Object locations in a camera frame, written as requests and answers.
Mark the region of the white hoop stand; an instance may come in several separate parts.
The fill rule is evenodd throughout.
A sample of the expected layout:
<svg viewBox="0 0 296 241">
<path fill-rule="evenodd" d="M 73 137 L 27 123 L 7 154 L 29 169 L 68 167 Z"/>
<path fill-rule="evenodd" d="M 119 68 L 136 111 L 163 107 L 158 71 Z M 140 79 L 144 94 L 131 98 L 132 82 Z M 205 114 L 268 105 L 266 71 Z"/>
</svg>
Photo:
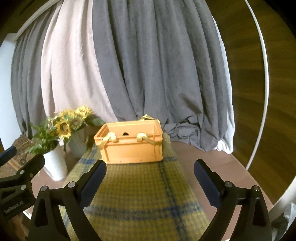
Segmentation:
<svg viewBox="0 0 296 241">
<path fill-rule="evenodd" d="M 264 73 L 264 91 L 263 91 L 263 96 L 264 96 L 264 102 L 263 102 L 263 113 L 262 113 L 262 119 L 261 119 L 261 124 L 260 128 L 258 131 L 258 136 L 252 151 L 252 154 L 249 158 L 249 161 L 246 166 L 246 170 L 249 170 L 249 168 L 252 165 L 252 162 L 254 160 L 254 157 L 256 155 L 256 152 L 258 150 L 263 130 L 264 130 L 264 125 L 266 122 L 266 117 L 267 117 L 267 110 L 268 110 L 268 104 L 269 104 L 269 88 L 270 88 L 270 78 L 269 78 L 269 64 L 268 64 L 268 56 L 267 56 L 267 48 L 265 44 L 265 40 L 263 37 L 263 33 L 259 24 L 259 21 L 255 15 L 254 10 L 252 9 L 249 1 L 245 1 L 252 18 L 254 20 L 254 24 L 258 33 L 259 37 L 259 42 L 260 42 L 260 48 L 262 52 L 262 61 L 263 61 L 263 73 Z M 282 213 L 284 213 L 286 207 L 295 201 L 295 178 L 292 180 L 291 184 L 288 186 L 288 188 L 285 190 L 284 194 L 278 199 L 278 201 L 274 204 L 273 208 L 269 211 L 269 217 L 271 220 L 275 220 L 278 218 Z"/>
</svg>

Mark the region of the white round vase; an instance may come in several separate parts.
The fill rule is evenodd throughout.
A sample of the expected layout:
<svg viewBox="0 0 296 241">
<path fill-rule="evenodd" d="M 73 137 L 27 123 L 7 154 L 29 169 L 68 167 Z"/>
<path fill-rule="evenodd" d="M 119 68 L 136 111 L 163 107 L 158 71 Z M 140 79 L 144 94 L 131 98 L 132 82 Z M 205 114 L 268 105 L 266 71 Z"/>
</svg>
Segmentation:
<svg viewBox="0 0 296 241">
<path fill-rule="evenodd" d="M 67 176 L 68 168 L 59 145 L 43 156 L 45 159 L 44 170 L 53 181 L 61 181 Z"/>
</svg>

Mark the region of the green leafy plant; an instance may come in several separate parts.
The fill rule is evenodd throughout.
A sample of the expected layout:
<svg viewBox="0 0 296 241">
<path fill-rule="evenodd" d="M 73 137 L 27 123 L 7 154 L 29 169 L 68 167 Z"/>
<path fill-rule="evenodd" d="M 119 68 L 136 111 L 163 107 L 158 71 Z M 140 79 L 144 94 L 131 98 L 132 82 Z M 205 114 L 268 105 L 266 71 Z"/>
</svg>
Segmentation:
<svg viewBox="0 0 296 241">
<path fill-rule="evenodd" d="M 35 130 L 32 137 L 33 145 L 29 148 L 30 154 L 46 154 L 54 150 L 59 144 L 59 137 L 55 127 L 55 118 L 48 116 L 39 125 L 30 123 L 31 128 Z"/>
</svg>

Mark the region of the grey glass vase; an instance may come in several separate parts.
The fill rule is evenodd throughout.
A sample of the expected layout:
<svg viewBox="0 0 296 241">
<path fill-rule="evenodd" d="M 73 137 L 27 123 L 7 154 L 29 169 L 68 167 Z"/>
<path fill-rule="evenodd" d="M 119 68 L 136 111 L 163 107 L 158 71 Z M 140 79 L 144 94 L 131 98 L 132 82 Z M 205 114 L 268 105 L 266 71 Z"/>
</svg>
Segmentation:
<svg viewBox="0 0 296 241">
<path fill-rule="evenodd" d="M 76 158 L 81 158 L 87 151 L 87 137 L 85 129 L 81 129 L 73 133 L 68 145 L 73 156 Z"/>
</svg>

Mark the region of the yellow sunflower bouquet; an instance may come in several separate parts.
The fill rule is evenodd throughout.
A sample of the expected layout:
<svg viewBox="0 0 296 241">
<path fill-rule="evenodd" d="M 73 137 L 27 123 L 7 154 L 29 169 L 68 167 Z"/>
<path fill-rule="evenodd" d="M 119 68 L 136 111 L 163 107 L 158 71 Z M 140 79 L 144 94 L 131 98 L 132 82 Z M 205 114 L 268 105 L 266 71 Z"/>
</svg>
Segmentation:
<svg viewBox="0 0 296 241">
<path fill-rule="evenodd" d="M 72 135 L 86 126 L 102 126 L 105 122 L 86 106 L 66 109 L 48 118 L 48 128 L 60 140 L 70 140 Z"/>
</svg>

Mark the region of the yellow blue plaid mat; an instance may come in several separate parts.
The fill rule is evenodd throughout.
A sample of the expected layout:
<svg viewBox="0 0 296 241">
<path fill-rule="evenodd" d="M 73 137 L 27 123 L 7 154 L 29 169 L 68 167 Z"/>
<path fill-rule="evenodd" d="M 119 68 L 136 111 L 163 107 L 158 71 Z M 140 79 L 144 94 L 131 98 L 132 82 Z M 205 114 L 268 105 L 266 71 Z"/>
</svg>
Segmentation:
<svg viewBox="0 0 296 241">
<path fill-rule="evenodd" d="M 208 218 L 168 135 L 163 160 L 109 165 L 84 213 L 102 240 L 198 240 Z"/>
</svg>

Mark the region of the white sheer curtain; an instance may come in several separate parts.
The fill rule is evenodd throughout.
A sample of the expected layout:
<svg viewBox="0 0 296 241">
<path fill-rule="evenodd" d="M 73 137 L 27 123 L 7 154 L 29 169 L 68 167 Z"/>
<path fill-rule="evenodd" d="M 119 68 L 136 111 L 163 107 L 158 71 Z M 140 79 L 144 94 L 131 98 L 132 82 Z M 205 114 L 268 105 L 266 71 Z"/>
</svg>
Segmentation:
<svg viewBox="0 0 296 241">
<path fill-rule="evenodd" d="M 92 1 L 60 1 L 41 56 L 46 115 L 86 106 L 106 123 L 117 118 L 107 96 L 94 49 Z"/>
</svg>

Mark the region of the orange plastic storage box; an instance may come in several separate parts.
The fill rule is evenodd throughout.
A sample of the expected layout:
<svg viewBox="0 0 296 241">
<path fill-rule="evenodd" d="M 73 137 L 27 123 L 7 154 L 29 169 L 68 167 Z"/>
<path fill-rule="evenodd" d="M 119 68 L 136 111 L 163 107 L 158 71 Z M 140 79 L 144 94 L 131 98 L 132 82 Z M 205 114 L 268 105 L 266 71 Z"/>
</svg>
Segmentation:
<svg viewBox="0 0 296 241">
<path fill-rule="evenodd" d="M 148 115 L 140 120 L 106 123 L 94 136 L 107 164 L 138 164 L 163 159 L 161 123 Z"/>
</svg>

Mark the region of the grey curtain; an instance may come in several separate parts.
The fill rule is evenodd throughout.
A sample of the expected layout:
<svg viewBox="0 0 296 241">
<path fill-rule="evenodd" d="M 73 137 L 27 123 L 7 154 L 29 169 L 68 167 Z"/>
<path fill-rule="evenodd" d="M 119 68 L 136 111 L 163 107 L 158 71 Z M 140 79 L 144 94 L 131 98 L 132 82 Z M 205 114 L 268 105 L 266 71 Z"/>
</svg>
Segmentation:
<svg viewBox="0 0 296 241">
<path fill-rule="evenodd" d="M 41 56 L 57 3 L 19 36 L 11 94 L 22 133 L 47 116 Z M 92 1 L 94 49 L 117 121 L 157 118 L 172 141 L 233 152 L 227 56 L 205 1 Z"/>
</svg>

